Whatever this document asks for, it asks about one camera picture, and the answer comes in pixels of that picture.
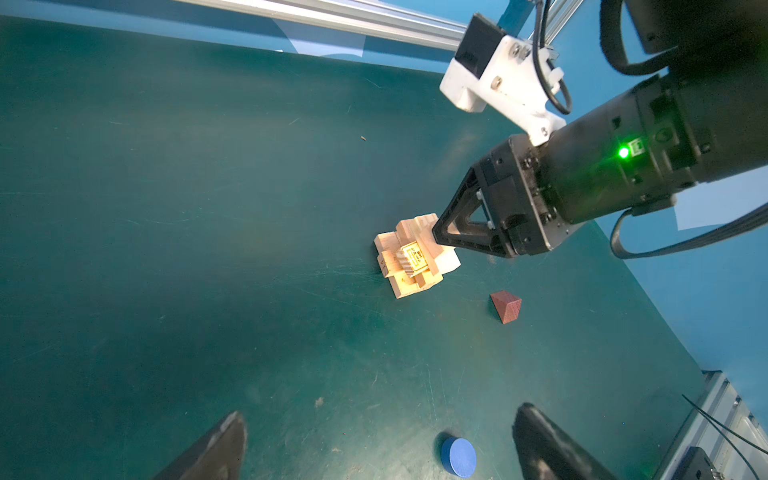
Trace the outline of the long wood block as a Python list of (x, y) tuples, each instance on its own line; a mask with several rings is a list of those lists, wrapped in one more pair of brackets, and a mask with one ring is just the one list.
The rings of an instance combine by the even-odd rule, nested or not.
[(407, 296), (410, 284), (396, 256), (392, 252), (384, 251), (378, 255), (377, 261), (382, 275), (389, 280), (395, 297), (400, 299)]
[(441, 274), (433, 274), (429, 270), (414, 277), (408, 277), (404, 271), (398, 271), (389, 278), (390, 285), (397, 299), (426, 291), (442, 280), (443, 276)]
[(382, 275), (390, 281), (396, 298), (428, 290), (443, 280), (431, 269), (416, 241), (401, 245), (395, 232), (386, 232), (375, 237), (374, 245)]

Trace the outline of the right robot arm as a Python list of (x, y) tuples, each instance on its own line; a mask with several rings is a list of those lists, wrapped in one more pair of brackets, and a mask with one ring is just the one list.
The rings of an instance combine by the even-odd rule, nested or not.
[(641, 216), (767, 163), (763, 1), (604, 1), (600, 47), (638, 83), (572, 123), (564, 74), (534, 1), (530, 41), (475, 15), (441, 81), (457, 108), (520, 128), (468, 171), (437, 243), (506, 258), (561, 245), (584, 222)]

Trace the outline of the wide wood block front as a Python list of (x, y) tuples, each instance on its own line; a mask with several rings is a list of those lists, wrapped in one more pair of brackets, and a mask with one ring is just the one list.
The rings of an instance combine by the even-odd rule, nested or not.
[(396, 235), (402, 245), (416, 242), (426, 257), (433, 274), (445, 275), (461, 266), (454, 247), (436, 242), (432, 229), (438, 221), (435, 213), (401, 220), (396, 226)]

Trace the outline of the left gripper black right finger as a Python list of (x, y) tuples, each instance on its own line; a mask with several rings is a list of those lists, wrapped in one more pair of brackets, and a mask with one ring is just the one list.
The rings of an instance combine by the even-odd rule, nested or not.
[(517, 410), (512, 436), (526, 480), (615, 480), (614, 476), (531, 403)]

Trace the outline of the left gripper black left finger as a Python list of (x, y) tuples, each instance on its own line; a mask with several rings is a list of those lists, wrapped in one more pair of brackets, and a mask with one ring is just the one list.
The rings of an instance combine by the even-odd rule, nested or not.
[(246, 452), (247, 428), (241, 412), (221, 418), (154, 476), (168, 480), (237, 480)]

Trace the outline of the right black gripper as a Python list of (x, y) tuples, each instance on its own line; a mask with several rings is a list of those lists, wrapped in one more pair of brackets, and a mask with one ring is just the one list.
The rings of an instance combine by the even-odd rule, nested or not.
[(541, 172), (529, 138), (510, 136), (469, 169), (432, 227), (435, 241), (502, 258), (558, 248), (582, 225), (552, 203)]

